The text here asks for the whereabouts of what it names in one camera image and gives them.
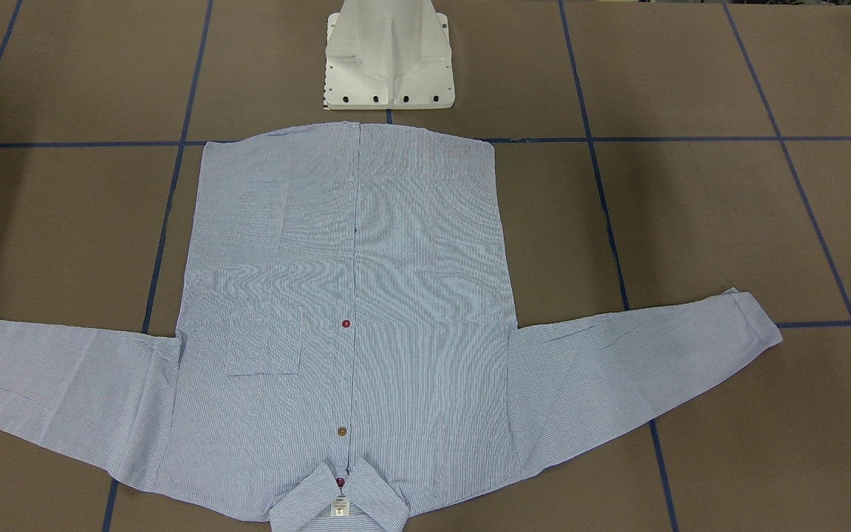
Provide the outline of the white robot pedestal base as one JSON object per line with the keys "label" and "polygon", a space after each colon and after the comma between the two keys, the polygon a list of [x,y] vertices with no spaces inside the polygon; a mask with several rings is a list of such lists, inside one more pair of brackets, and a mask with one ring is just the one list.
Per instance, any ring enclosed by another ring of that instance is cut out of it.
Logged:
{"label": "white robot pedestal base", "polygon": [[449,20],[431,1],[345,1],[327,18],[325,58],[327,110],[455,104]]}

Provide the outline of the light blue striped shirt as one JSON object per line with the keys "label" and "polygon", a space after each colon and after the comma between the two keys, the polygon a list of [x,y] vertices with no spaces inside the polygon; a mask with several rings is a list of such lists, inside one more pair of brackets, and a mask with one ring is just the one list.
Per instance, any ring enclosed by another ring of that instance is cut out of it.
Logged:
{"label": "light blue striped shirt", "polygon": [[173,337],[0,320],[0,430],[273,531],[401,531],[719,385],[747,292],[520,327],[490,143],[209,142]]}

